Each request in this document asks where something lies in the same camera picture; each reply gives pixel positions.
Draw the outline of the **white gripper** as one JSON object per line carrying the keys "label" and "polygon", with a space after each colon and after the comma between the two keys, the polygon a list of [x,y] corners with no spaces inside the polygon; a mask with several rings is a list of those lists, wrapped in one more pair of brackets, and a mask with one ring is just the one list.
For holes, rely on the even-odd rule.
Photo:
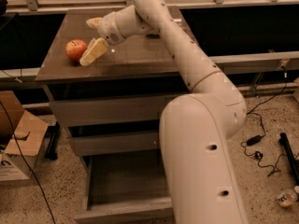
{"label": "white gripper", "polygon": [[82,66],[88,66],[102,56],[107,51],[108,44],[115,46],[125,40],[117,25],[115,12],[107,14],[102,19],[100,17],[88,19],[86,23],[92,29],[97,28],[97,32],[102,38],[93,38],[90,41],[79,60]]}

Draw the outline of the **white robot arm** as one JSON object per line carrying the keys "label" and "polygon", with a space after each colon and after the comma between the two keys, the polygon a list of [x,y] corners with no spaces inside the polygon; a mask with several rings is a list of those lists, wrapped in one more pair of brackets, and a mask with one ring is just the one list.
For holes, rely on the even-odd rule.
{"label": "white robot arm", "polygon": [[132,35],[163,40],[189,92],[166,105],[160,147],[176,224],[249,224],[226,142],[243,125],[247,106],[231,80],[174,21],[164,0],[134,0],[103,18],[88,19],[98,38],[80,63]]}

